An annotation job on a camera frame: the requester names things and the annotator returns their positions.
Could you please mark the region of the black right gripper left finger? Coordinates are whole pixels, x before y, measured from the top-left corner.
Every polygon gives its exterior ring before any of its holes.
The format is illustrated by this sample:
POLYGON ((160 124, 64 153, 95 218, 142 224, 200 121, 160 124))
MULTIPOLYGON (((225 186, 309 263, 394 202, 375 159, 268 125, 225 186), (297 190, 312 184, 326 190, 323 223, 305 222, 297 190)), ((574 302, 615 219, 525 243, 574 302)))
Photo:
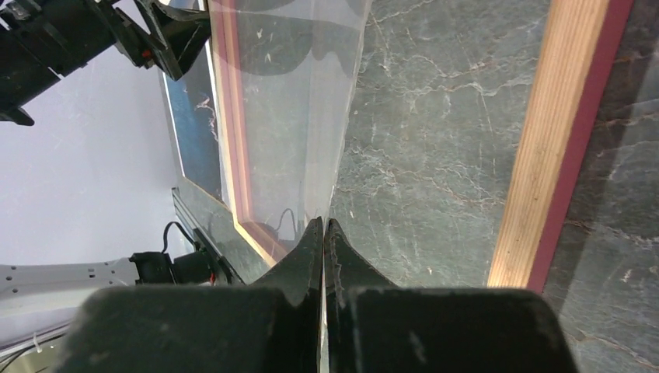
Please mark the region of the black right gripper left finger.
POLYGON ((56 372, 317 372, 323 221, 243 286, 143 285, 93 293, 56 372))

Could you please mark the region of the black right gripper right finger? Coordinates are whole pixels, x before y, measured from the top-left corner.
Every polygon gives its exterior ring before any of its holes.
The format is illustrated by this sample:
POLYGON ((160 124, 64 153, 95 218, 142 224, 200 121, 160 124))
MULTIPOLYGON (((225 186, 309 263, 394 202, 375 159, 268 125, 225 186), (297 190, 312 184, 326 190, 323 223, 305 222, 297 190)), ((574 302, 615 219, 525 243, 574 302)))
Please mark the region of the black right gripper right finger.
POLYGON ((575 372, 549 305, 513 288, 401 288, 331 219, 324 238, 332 372, 575 372))

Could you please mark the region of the clear acrylic sheet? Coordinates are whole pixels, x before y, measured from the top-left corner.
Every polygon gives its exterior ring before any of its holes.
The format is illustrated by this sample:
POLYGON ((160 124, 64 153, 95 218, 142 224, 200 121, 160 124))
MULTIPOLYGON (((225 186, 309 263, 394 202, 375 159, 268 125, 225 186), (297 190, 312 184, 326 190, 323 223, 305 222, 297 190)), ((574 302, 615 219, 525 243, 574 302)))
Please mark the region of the clear acrylic sheet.
POLYGON ((266 264, 230 291, 223 372, 317 372, 323 241, 369 1, 211 1, 232 222, 266 264))

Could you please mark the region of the coastal landscape photo print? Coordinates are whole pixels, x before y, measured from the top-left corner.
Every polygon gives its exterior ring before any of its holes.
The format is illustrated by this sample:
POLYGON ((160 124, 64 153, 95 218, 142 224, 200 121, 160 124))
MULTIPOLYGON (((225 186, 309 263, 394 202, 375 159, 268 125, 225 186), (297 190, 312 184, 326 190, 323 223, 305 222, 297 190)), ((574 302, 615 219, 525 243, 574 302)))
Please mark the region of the coastal landscape photo print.
POLYGON ((222 203, 227 190, 210 44, 181 79, 175 81, 162 74, 161 83, 183 177, 222 203))

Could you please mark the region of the pink wooden picture frame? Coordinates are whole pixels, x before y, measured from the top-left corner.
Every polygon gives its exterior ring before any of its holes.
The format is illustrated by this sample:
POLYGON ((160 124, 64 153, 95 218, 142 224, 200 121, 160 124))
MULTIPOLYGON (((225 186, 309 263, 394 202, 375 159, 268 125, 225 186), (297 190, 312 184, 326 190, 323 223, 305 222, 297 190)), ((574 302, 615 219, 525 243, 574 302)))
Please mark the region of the pink wooden picture frame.
MULTIPOLYGON (((292 16, 299 26, 309 25, 309 48, 296 55, 285 74, 308 65, 302 79, 305 93, 285 102, 305 109, 303 142, 285 141, 280 150, 304 156, 300 201, 293 222, 306 224, 324 215, 338 177, 341 138, 354 97, 357 60, 363 51, 366 12, 370 2, 360 1, 354 17, 342 16, 335 1, 311 1, 309 15, 292 16)), ((267 129, 280 132, 272 119, 250 124, 246 120, 244 78, 249 74, 239 41, 236 1, 210 1, 211 49, 214 80, 218 86, 229 205, 233 225, 264 263, 273 267, 290 250, 273 228, 254 213, 251 152, 275 156, 255 141, 267 129)), ((536 69, 525 122, 515 155, 505 209, 490 260, 487 286, 541 291, 553 258, 568 201, 591 136, 597 108, 611 71, 631 1, 554 1, 549 7, 539 64, 536 69)))

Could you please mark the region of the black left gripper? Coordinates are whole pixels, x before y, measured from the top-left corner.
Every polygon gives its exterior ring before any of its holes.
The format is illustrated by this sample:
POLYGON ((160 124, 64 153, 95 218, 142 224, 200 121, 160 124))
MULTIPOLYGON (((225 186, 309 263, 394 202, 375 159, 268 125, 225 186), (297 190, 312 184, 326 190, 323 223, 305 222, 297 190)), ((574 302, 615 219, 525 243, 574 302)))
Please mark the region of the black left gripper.
POLYGON ((135 4, 149 35, 113 1, 3 1, 1 119, 32 126, 24 105, 110 47, 138 67, 153 59, 172 80, 181 79, 211 36, 209 12, 135 4))

